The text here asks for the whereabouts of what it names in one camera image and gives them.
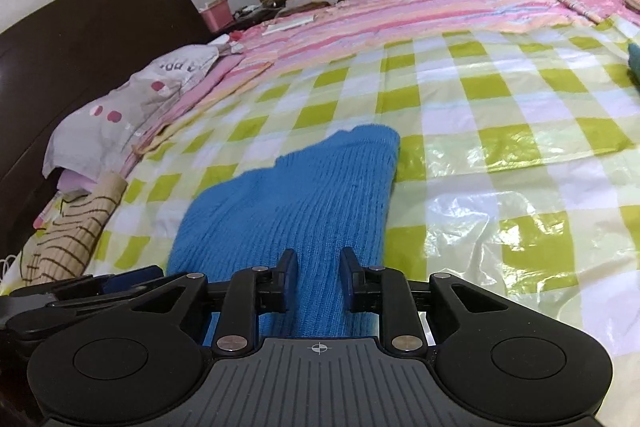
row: pink basket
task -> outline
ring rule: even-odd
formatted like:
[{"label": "pink basket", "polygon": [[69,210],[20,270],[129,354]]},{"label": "pink basket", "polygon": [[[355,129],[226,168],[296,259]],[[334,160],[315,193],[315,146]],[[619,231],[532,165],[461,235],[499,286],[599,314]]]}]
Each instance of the pink basket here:
[{"label": "pink basket", "polygon": [[217,32],[234,21],[227,0],[213,1],[207,9],[200,12],[200,15],[211,32]]}]

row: pillow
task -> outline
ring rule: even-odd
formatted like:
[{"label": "pillow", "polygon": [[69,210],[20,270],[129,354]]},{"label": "pillow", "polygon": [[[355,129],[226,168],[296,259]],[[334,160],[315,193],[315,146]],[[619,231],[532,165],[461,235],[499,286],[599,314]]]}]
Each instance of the pillow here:
[{"label": "pillow", "polygon": [[104,172],[120,172],[132,145],[198,85],[218,56],[215,45],[172,51],[131,75],[118,89],[70,114],[49,139],[44,177],[56,167],[93,181]]}]

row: pink blanket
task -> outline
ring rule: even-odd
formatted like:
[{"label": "pink blanket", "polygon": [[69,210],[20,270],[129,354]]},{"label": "pink blanket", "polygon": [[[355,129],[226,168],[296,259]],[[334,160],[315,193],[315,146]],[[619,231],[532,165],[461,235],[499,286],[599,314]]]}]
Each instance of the pink blanket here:
[{"label": "pink blanket", "polygon": [[[623,0],[579,0],[607,17],[618,13],[640,23]],[[268,23],[247,30],[241,42],[244,59],[225,78],[223,86],[242,86],[255,72],[273,67],[252,80],[260,82],[286,71],[326,63],[386,42],[445,31],[484,29],[525,32],[555,24],[585,24],[585,17],[557,0],[347,0],[316,10],[305,26],[264,36]],[[214,88],[202,103],[217,95]]]}]

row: checkered tablecloth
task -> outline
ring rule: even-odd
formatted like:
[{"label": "checkered tablecloth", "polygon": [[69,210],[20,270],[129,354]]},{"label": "checkered tablecloth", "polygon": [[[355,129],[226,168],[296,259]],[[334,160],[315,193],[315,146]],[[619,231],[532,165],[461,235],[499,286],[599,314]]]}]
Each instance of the checkered tablecloth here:
[{"label": "checkered tablecloth", "polygon": [[[583,290],[639,268],[640,95],[626,65],[639,32],[614,16],[446,33],[267,79],[144,158],[88,270],[162,266],[204,188],[382,123],[401,136],[385,265],[417,280],[450,271],[554,317],[577,309],[569,322],[598,336],[593,317],[608,312]],[[640,351],[628,322],[612,355]]]}]

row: dark brown headboard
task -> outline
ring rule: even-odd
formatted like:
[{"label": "dark brown headboard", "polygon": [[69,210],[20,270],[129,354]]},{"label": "dark brown headboard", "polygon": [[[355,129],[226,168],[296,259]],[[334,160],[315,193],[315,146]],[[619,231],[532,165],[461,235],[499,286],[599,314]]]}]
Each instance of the dark brown headboard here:
[{"label": "dark brown headboard", "polygon": [[0,259],[55,192],[49,136],[153,58],[209,40],[190,0],[56,0],[0,34]]}]

